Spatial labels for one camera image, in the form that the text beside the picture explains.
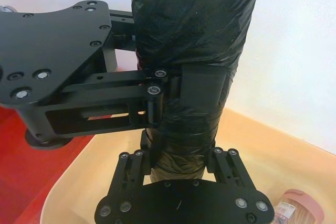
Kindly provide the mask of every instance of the beige tray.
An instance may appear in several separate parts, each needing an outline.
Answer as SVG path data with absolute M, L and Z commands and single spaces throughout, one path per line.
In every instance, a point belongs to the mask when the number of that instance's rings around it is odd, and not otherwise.
M 107 194 L 119 153 L 139 149 L 140 134 L 95 136 L 50 191 L 40 223 L 94 224 L 94 211 Z M 336 156 L 231 110 L 223 113 L 216 142 L 223 149 L 239 150 L 255 186 L 273 204 L 285 190 L 300 189 L 321 204 L 324 224 L 336 223 Z M 204 179 L 214 176 L 205 174 Z

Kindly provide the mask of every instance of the white wall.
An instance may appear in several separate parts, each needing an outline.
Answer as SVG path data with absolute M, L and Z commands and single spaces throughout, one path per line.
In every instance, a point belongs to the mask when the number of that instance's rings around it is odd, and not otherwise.
M 0 0 L 0 5 L 50 12 L 79 1 Z M 131 0 L 103 1 L 131 9 Z M 227 106 L 336 154 L 335 47 L 336 0 L 257 0 Z M 118 61 L 135 66 L 133 54 Z

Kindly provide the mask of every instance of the mounting plate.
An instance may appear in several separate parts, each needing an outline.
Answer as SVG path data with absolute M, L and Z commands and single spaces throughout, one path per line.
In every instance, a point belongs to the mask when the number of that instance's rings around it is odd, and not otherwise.
M 103 54 L 111 31 L 109 8 L 102 1 L 82 1 L 51 13 L 0 12 L 0 20 L 0 104 L 8 108 L 50 97 Z M 18 98 L 22 90 L 27 93 Z

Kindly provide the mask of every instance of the plastic jar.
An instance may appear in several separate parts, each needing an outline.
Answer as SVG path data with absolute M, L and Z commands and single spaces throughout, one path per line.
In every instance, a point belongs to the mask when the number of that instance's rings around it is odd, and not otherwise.
M 303 191 L 290 189 L 274 208 L 271 224 L 321 224 L 324 212 L 321 206 Z

